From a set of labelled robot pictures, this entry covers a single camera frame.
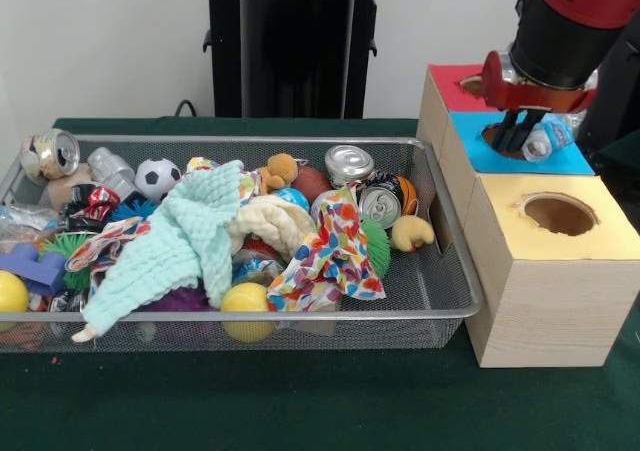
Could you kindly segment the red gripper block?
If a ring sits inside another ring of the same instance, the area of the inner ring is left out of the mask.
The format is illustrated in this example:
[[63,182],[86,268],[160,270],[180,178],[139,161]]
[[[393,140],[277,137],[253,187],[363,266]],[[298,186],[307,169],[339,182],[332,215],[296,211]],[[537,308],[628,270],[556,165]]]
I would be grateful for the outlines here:
[[[506,52],[491,51],[481,71],[482,96],[488,106],[507,111],[495,127],[492,148],[506,151],[513,138],[513,151],[518,152],[544,117],[544,111],[579,113],[588,108],[596,95],[598,78],[595,70],[586,83],[575,90],[553,89],[520,75]],[[518,111],[522,110],[528,111],[517,125]]]

